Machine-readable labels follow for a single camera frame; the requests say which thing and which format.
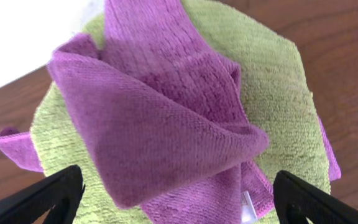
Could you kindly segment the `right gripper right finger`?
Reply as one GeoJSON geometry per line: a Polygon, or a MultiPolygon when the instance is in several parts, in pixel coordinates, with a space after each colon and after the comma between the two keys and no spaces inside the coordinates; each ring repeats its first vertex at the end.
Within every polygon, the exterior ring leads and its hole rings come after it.
{"type": "Polygon", "coordinates": [[[280,224],[358,224],[358,210],[286,170],[277,173],[273,196],[280,224]]]}

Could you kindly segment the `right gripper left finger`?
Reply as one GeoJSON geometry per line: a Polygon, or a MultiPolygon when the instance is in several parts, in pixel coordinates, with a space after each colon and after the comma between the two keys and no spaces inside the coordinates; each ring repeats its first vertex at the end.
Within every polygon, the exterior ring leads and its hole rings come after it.
{"type": "Polygon", "coordinates": [[[0,200],[0,224],[33,223],[44,213],[44,224],[72,224],[84,191],[80,167],[69,166],[0,200]]]}

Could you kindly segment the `purple microfiber cloth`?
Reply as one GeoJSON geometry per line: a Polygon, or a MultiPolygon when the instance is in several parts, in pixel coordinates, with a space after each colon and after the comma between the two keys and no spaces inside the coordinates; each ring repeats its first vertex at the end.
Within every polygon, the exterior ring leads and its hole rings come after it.
{"type": "Polygon", "coordinates": [[[240,223],[241,164],[267,134],[239,99],[241,69],[199,35],[180,1],[106,1],[48,65],[108,194],[155,223],[240,223]]]}

